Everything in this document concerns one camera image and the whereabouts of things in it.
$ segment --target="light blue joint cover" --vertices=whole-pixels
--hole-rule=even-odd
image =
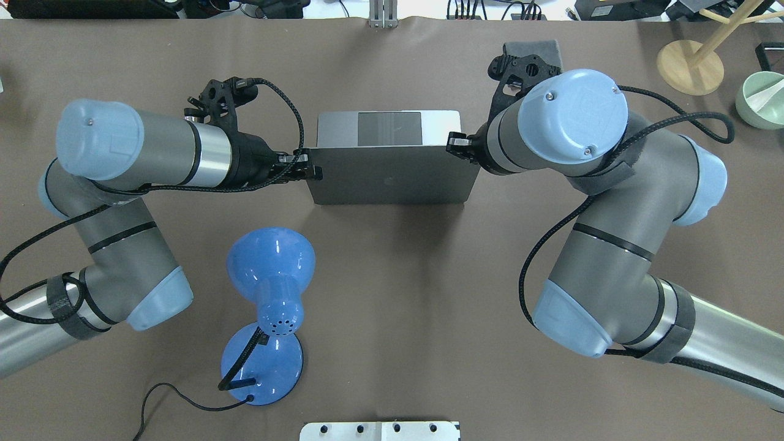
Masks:
[[[38,198],[41,199],[41,204],[43,204],[44,208],[49,210],[52,214],[59,217],[62,220],[70,219],[65,214],[61,213],[52,203],[52,199],[49,198],[49,193],[46,191],[46,175],[49,173],[49,169],[46,169],[43,175],[41,175],[41,179],[38,180]]]
[[[183,267],[177,267],[150,291],[126,321],[134,330],[146,330],[181,313],[193,299]]]
[[[686,211],[678,217],[673,224],[679,227],[696,224],[708,215],[708,210],[719,205],[727,189],[727,167],[713,153],[697,145],[693,139],[681,135],[688,140],[694,153],[697,154],[699,164],[699,176],[697,180],[697,190],[694,200]]]
[[[65,171],[92,180],[114,179],[139,157],[144,124],[128,104],[76,100],[57,124],[57,156]]]
[[[596,319],[549,279],[544,282],[533,319],[545,335],[586,357],[599,358],[612,344],[610,335]]]
[[[575,69],[531,89],[517,113],[517,128],[540,158],[581,164],[612,149],[628,120],[626,97],[612,78]]]

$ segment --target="white spoon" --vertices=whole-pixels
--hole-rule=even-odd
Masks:
[[[746,98],[746,102],[749,103],[749,107],[754,113],[760,111],[761,108],[765,107],[765,104],[771,100],[771,98],[781,89],[784,89],[784,78],[780,79],[776,82],[773,86],[768,87],[765,90],[761,90],[753,94],[751,97]]]

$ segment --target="mint green bowl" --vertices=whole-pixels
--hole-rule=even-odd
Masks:
[[[758,129],[776,130],[784,129],[784,89],[779,90],[760,111],[752,111],[746,99],[757,92],[773,86],[784,78],[776,72],[755,72],[743,82],[735,98],[735,108],[743,121]]]

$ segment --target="blue desk lamp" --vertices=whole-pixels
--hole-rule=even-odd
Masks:
[[[262,228],[242,236],[229,251],[229,278],[256,303],[256,323],[240,329],[223,350],[218,385],[249,404],[278,401],[294,388],[303,353],[294,334],[302,325],[300,295],[313,278],[316,256],[310,242],[288,228]]]

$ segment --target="robotic arm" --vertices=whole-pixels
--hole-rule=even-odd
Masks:
[[[721,160],[629,112],[624,88],[600,72],[560,74],[537,56],[505,53],[489,73],[500,84],[488,123],[452,133],[447,150],[497,175],[555,169],[589,196],[558,225],[579,215],[532,316],[522,297],[532,256],[524,267],[529,321],[581,355],[620,353],[608,349],[617,342],[624,355],[697,368],[784,410],[784,337],[648,274],[670,226],[693,224],[720,201]],[[520,92],[502,95],[507,85]]]
[[[300,149],[294,155],[238,131],[235,108],[256,98],[258,84],[272,88],[295,112]],[[299,113],[266,80],[212,80],[198,100],[189,101],[195,108],[185,109],[185,120],[93,100],[65,108],[58,158],[38,191],[58,217],[78,220],[95,264],[0,303],[0,378],[121,321],[145,330],[190,305],[193,293],[183,269],[141,195],[157,189],[249,191],[320,177],[302,149]]]

